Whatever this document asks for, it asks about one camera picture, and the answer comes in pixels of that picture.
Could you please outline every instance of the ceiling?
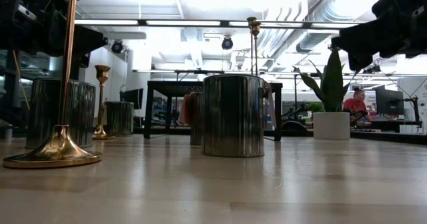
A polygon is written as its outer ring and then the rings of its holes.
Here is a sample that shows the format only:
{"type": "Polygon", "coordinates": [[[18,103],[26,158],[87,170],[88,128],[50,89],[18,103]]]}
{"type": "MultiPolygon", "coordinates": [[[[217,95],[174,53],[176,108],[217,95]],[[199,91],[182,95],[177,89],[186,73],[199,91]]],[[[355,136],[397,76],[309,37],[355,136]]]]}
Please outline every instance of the ceiling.
{"type": "MultiPolygon", "coordinates": [[[[194,19],[240,20],[256,17],[270,21],[369,21],[373,20],[370,7],[377,0],[80,0],[80,19],[194,19]]],[[[155,69],[250,69],[249,29],[184,27],[94,27],[110,37],[145,38],[155,69]],[[197,33],[189,40],[186,32],[197,33]],[[231,50],[221,47],[224,36],[234,42],[231,50]]],[[[327,63],[330,37],[336,31],[318,33],[304,30],[262,29],[258,35],[258,60],[264,71],[291,71],[296,65],[309,72],[313,65],[323,69],[327,63]]],[[[340,53],[342,61],[346,53],[340,53]]],[[[401,57],[381,60],[387,73],[396,68],[401,57]]],[[[175,79],[175,75],[153,74],[154,79],[175,79]]],[[[188,75],[187,79],[197,79],[188,75]]],[[[266,77],[276,81],[278,76],[266,77]]]]}

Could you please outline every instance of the white planter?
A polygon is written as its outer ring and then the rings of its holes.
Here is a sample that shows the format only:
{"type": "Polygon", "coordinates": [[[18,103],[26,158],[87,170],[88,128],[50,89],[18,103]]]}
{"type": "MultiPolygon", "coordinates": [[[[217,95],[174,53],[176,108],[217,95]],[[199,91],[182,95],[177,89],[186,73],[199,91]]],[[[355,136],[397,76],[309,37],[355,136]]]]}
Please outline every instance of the white planter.
{"type": "Polygon", "coordinates": [[[349,113],[314,113],[313,126],[315,139],[348,140],[350,138],[349,113]]]}

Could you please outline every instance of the security camera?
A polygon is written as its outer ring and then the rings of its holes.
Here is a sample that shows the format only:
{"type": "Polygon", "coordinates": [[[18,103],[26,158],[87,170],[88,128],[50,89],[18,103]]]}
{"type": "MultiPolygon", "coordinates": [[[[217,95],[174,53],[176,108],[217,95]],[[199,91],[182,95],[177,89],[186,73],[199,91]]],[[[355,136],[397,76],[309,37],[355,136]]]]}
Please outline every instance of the security camera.
{"type": "Polygon", "coordinates": [[[115,40],[114,44],[111,46],[111,51],[117,54],[121,54],[126,51],[126,46],[123,45],[122,40],[115,40]]]}
{"type": "Polygon", "coordinates": [[[222,49],[224,50],[230,50],[233,48],[233,41],[231,37],[224,37],[224,40],[222,41],[222,49]]]}

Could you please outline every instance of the brass stanchion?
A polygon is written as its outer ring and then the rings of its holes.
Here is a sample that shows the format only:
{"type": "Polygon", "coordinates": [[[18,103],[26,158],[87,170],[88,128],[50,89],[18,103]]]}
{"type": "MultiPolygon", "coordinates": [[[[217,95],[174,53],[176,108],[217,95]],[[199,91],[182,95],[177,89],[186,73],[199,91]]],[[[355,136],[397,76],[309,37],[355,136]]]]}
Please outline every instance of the brass stanchion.
{"type": "Polygon", "coordinates": [[[62,66],[61,92],[59,94],[59,124],[53,128],[52,136],[30,153],[6,157],[4,167],[33,169],[84,165],[100,161],[102,154],[84,151],[71,139],[66,124],[69,74],[73,55],[75,7],[77,0],[68,0],[67,31],[62,66]]]}
{"type": "Polygon", "coordinates": [[[251,75],[253,75],[254,74],[254,34],[252,34],[251,23],[256,21],[256,17],[248,17],[246,20],[248,21],[248,27],[251,34],[251,75]]]}
{"type": "Polygon", "coordinates": [[[93,133],[93,140],[112,140],[114,136],[109,136],[104,131],[102,125],[103,108],[102,108],[102,97],[104,90],[104,83],[108,80],[109,67],[104,65],[96,65],[96,79],[99,81],[99,108],[98,108],[98,124],[96,125],[95,132],[93,133]]]}
{"type": "Polygon", "coordinates": [[[252,21],[250,23],[251,32],[254,36],[255,46],[255,75],[258,76],[258,34],[260,34],[261,23],[259,21],[252,21]]]}

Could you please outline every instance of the computer monitor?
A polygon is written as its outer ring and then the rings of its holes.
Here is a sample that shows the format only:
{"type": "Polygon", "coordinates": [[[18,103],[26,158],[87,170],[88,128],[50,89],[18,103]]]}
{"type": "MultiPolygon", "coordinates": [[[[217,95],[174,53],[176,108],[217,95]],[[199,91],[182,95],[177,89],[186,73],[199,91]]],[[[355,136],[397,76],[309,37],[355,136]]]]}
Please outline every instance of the computer monitor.
{"type": "Polygon", "coordinates": [[[121,91],[120,92],[120,101],[127,101],[133,103],[133,109],[138,110],[142,107],[142,97],[144,89],[136,89],[131,91],[121,91]]]}
{"type": "Polygon", "coordinates": [[[377,114],[404,115],[403,92],[375,89],[377,114]]]}

